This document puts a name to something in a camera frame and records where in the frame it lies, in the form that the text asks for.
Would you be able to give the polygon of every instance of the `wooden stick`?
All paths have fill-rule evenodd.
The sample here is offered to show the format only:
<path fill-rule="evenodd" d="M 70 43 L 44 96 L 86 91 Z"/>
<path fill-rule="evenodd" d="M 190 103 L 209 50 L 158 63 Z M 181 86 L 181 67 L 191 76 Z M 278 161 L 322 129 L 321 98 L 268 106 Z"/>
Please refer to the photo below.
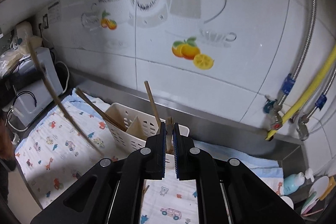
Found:
<path fill-rule="evenodd" d="M 115 127 L 119 128 L 122 131 L 126 131 L 127 128 L 125 126 L 122 126 L 117 121 L 113 120 L 109 115 L 107 115 L 105 112 L 103 112 L 99 107 L 97 107 L 94 103 L 92 103 L 89 98 L 85 96 L 85 94 L 79 89 L 76 88 L 76 94 L 81 97 L 89 106 L 91 106 L 95 111 L 98 112 L 100 116 L 102 116 L 106 121 L 108 121 L 110 124 L 113 124 Z"/>
<path fill-rule="evenodd" d="M 37 59 L 37 55 L 35 50 L 33 49 L 32 45 L 30 44 L 30 42 L 27 42 L 28 45 L 28 49 L 30 52 L 30 56 L 31 59 L 36 67 L 37 70 L 42 71 L 43 69 L 40 65 L 39 60 Z M 104 154 L 91 142 L 91 140 L 88 138 L 88 136 L 86 136 L 86 134 L 81 130 L 81 128 L 77 125 L 77 123 L 75 122 L 75 120 L 70 116 L 70 114 L 67 112 L 67 110 L 65 109 L 65 107 L 62 105 L 60 99 L 58 98 L 56 92 L 54 91 L 52 85 L 50 84 L 49 80 L 47 79 L 47 77 L 45 77 L 45 74 L 43 73 L 43 78 L 42 81 L 45 85 L 45 87 L 47 88 L 48 92 L 50 93 L 51 97 L 53 98 L 54 102 L 58 105 L 58 107 L 61 109 L 61 111 L 64 114 L 64 117 L 66 119 L 68 119 L 68 121 L 73 125 L 73 127 L 85 138 L 85 140 L 102 156 L 104 157 Z"/>
<path fill-rule="evenodd" d="M 155 116 L 155 119 L 156 119 L 156 122 L 157 122 L 157 126 L 159 127 L 158 132 L 160 132 L 161 120 L 160 120 L 160 117 L 159 117 L 158 110 L 156 109 L 156 105 L 155 105 L 154 98 L 153 98 L 153 95 L 152 95 L 152 92 L 151 92 L 151 88 L 149 87 L 148 81 L 145 81 L 145 87 L 146 87 L 146 90 L 147 90 L 149 101 L 151 102 L 151 107 L 152 107 L 152 110 L 154 112 L 154 116 Z"/>

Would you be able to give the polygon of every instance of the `tile decoration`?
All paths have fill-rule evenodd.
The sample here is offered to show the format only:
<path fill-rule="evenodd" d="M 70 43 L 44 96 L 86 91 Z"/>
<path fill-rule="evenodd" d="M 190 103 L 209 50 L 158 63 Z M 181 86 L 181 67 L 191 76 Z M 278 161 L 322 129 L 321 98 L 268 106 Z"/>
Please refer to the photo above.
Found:
<path fill-rule="evenodd" d="M 148 80 L 156 96 L 267 128 L 264 96 L 275 98 L 295 65 L 309 1 L 60 0 L 62 21 L 43 32 L 71 67 L 141 91 Z M 311 49 L 284 111 L 335 44 L 335 7 L 336 0 L 318 0 Z M 323 125 L 335 97 L 333 84 L 309 130 Z M 332 128 L 329 122 L 305 141 L 315 171 L 336 154 Z M 289 124 L 279 133 L 298 137 Z M 315 160 L 319 149 L 324 154 Z"/>

